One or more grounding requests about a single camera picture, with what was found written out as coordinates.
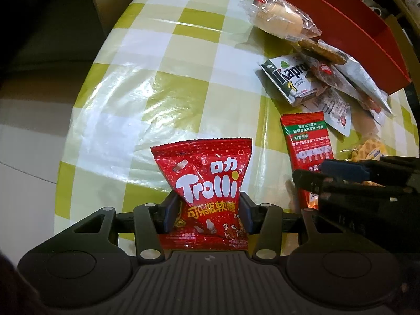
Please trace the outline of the red cardboard box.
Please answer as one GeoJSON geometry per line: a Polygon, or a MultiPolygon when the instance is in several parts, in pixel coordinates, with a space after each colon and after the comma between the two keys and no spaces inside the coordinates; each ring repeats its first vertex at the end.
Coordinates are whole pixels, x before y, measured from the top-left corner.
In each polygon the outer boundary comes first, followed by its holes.
{"type": "Polygon", "coordinates": [[[321,39],[355,58],[388,94],[410,83],[389,26],[362,0],[287,0],[308,14],[321,39]]]}

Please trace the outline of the brown gold biscuit packet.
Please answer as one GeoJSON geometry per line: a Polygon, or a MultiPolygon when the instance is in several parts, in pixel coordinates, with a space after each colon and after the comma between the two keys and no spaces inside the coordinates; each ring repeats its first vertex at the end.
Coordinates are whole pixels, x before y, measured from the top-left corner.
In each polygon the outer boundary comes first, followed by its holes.
{"type": "Polygon", "coordinates": [[[298,46],[300,46],[303,53],[313,57],[324,58],[325,60],[338,65],[344,65],[347,63],[347,58],[344,55],[339,54],[337,50],[327,48],[327,46],[310,39],[298,41],[298,46]]]}

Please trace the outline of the green checkered tablecloth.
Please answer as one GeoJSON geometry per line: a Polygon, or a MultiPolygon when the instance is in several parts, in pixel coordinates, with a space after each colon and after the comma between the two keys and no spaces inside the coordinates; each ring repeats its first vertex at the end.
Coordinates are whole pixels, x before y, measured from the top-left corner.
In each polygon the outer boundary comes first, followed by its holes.
{"type": "MultiPolygon", "coordinates": [[[[244,190],[256,203],[298,210],[280,125],[293,113],[259,64],[292,52],[255,28],[242,0],[133,0],[115,24],[74,104],[58,170],[54,230],[106,206],[160,203],[169,186],[151,148],[196,138],[250,137],[244,190]]],[[[419,155],[403,89],[378,125],[352,102],[350,135],[330,130],[335,156],[377,135],[396,156],[419,155]]]]}

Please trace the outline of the waffle cookies clear bag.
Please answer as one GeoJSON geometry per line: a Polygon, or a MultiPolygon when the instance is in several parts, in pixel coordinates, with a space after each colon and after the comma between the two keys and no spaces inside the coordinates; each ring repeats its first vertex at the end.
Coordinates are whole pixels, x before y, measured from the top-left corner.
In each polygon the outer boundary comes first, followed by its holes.
{"type": "Polygon", "coordinates": [[[377,135],[362,137],[358,142],[340,151],[339,157],[345,161],[359,162],[364,160],[379,161],[388,154],[387,146],[377,135]]]}

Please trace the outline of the bread bun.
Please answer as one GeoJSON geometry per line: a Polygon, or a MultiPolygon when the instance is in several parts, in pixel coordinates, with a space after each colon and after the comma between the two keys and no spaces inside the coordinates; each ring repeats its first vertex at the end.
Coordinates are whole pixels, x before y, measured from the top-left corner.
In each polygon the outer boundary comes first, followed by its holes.
{"type": "Polygon", "coordinates": [[[243,0],[240,6],[254,26],[272,36],[298,42],[322,35],[308,14],[286,0],[243,0]]]}

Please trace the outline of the dark jerky clear bag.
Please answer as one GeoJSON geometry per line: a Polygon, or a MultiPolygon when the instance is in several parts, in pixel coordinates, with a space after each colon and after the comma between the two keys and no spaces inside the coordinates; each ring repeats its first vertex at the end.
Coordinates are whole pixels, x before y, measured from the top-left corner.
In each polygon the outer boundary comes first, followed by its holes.
{"type": "Polygon", "coordinates": [[[325,61],[319,61],[312,57],[306,58],[305,61],[319,80],[351,97],[358,97],[357,90],[334,65],[330,65],[325,61]]]}

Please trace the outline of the red green snack packet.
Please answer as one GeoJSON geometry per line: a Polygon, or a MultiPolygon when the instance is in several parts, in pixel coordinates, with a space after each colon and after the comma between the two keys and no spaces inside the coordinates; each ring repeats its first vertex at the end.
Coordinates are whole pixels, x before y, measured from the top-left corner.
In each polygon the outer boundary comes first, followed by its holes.
{"type": "Polygon", "coordinates": [[[320,172],[320,164],[334,158],[323,112],[284,114],[280,123],[292,171],[320,172]]]}

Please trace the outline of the Kaprons wafer packet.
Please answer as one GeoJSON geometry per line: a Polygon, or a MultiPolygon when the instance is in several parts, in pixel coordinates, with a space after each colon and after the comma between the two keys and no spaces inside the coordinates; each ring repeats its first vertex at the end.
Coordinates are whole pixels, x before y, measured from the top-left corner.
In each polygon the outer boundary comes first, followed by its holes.
{"type": "Polygon", "coordinates": [[[315,77],[299,54],[283,55],[260,63],[262,71],[293,106],[318,97],[327,85],[315,77]]]}

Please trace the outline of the white silver snack packet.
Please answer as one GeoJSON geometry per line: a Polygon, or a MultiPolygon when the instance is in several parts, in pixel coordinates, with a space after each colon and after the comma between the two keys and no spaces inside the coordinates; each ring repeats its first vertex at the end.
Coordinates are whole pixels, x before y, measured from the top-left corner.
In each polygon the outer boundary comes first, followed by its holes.
{"type": "Polygon", "coordinates": [[[350,56],[345,64],[335,64],[335,67],[388,115],[394,115],[387,101],[387,93],[377,86],[369,73],[357,60],[350,56]]]}

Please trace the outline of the red Trolli gummy bag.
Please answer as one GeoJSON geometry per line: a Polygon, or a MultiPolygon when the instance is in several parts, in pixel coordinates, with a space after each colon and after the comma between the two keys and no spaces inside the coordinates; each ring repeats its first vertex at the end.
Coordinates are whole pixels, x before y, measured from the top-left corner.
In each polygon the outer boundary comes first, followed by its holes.
{"type": "Polygon", "coordinates": [[[194,139],[153,146],[152,155],[182,199],[174,227],[161,235],[167,250],[245,250],[239,216],[250,138],[194,139]]]}

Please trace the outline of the sausage pack white wrapper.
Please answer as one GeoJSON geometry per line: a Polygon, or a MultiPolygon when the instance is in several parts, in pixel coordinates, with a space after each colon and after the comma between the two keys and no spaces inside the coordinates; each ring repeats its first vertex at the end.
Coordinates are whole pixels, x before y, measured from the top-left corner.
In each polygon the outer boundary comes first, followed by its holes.
{"type": "Polygon", "coordinates": [[[303,102],[311,112],[324,113],[324,120],[343,136],[349,136],[352,125],[351,106],[336,89],[328,88],[322,94],[303,102]]]}

